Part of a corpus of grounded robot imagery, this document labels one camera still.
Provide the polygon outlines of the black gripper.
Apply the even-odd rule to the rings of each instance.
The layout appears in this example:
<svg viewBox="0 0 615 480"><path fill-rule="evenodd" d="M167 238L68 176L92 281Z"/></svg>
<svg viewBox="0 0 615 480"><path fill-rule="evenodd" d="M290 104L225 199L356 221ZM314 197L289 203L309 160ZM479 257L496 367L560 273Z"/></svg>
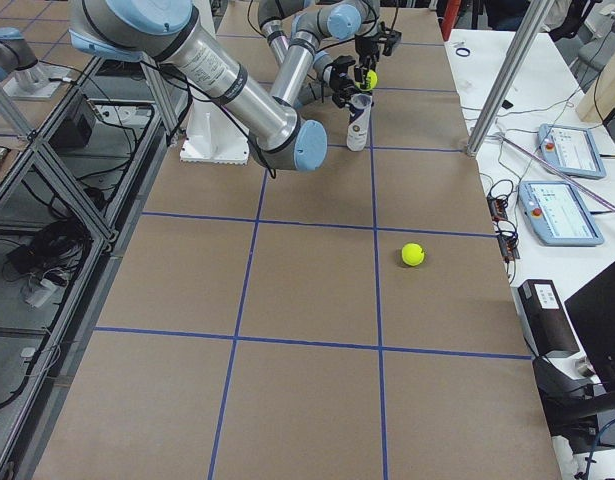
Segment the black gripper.
<svg viewBox="0 0 615 480"><path fill-rule="evenodd" d="M372 93L363 92L365 90L365 67L363 65L359 64L354 67L354 79L355 83L348 74L337 76L330 73L329 87L332 90L332 101L338 108L345 108L351 105L354 96L355 107L372 107Z"/></svg>
<svg viewBox="0 0 615 480"><path fill-rule="evenodd" d="M358 66L367 68L366 90L372 91L378 84L376 68L380 58L380 35L356 35L354 44L358 55Z"/></svg>

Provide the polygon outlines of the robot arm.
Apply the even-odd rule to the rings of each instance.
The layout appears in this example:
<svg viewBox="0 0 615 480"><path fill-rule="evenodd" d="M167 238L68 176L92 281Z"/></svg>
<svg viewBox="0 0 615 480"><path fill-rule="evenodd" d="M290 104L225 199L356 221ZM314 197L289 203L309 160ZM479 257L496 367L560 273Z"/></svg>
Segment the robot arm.
<svg viewBox="0 0 615 480"><path fill-rule="evenodd" d="M190 1L74 1L70 8L73 46L92 56L127 62L149 57L175 66L214 104L249 130L253 156L274 170L313 171L327 154L327 133L294 107L302 81L323 39L348 40L375 33L376 1L339 1L310 11L303 1L263 1L261 27L282 30L282 20L300 11L278 76L266 91L202 26Z"/></svg>
<svg viewBox="0 0 615 480"><path fill-rule="evenodd" d="M373 32L379 12L377 1L340 1L317 10L307 1L261 1L258 24L279 66L271 95L294 105L321 41Z"/></svg>

